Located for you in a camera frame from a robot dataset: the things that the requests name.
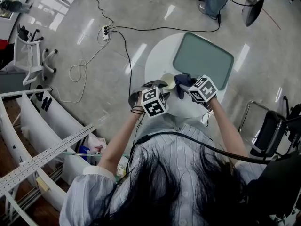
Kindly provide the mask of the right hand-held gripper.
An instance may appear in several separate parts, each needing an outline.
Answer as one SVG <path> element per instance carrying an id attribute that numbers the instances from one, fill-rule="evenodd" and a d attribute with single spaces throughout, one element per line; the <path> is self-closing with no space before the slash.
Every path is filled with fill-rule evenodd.
<path id="1" fill-rule="evenodd" d="M 192 101 L 210 107 L 209 101 L 216 97 L 217 87 L 206 75 L 200 77 L 191 87 L 180 84 L 180 88 L 192 97 Z"/>

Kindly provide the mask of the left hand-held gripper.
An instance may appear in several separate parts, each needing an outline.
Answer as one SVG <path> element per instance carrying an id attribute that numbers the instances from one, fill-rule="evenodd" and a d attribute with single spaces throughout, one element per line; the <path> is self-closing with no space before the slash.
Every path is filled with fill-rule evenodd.
<path id="1" fill-rule="evenodd" d="M 162 80 L 150 81 L 136 89 L 128 98 L 128 103 L 133 109 L 141 96 L 141 107 L 149 117 L 157 117 L 167 113 L 169 107 L 167 100 L 170 92 L 163 92 L 162 88 L 168 84 Z"/>

